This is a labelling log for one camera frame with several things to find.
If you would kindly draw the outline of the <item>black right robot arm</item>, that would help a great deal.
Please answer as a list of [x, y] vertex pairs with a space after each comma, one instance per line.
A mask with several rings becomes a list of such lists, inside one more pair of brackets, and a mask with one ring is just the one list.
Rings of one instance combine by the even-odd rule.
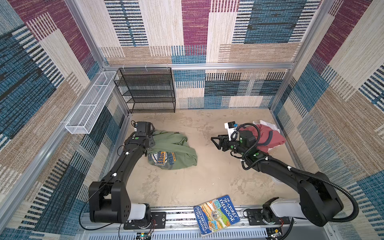
[[265, 125], [235, 122], [225, 124], [226, 135], [212, 137], [218, 150], [230, 151], [241, 161], [245, 171], [267, 174], [295, 190], [297, 200], [273, 198], [263, 208], [277, 217], [298, 217], [323, 227], [328, 222], [347, 223], [357, 218], [360, 209], [356, 199], [345, 189], [332, 183], [321, 173], [294, 168], [268, 151], [285, 143], [285, 138]]

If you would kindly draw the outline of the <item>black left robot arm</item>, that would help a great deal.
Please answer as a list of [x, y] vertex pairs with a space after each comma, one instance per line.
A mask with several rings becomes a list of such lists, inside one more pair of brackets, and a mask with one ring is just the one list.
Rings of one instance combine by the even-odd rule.
[[155, 145], [155, 128], [149, 122], [134, 122], [135, 131], [125, 140], [123, 150], [111, 170], [89, 187], [90, 220], [93, 223], [124, 224], [129, 221], [149, 222], [147, 204], [133, 204], [127, 181], [138, 160]]

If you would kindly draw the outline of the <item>green graphic t-shirt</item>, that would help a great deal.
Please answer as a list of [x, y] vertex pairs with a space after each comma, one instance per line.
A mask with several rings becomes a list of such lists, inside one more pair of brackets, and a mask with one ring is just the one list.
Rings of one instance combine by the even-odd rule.
[[148, 162], [162, 170], [180, 170], [196, 166], [198, 155], [188, 138], [180, 132], [157, 130], [153, 133], [155, 145], [148, 150]]

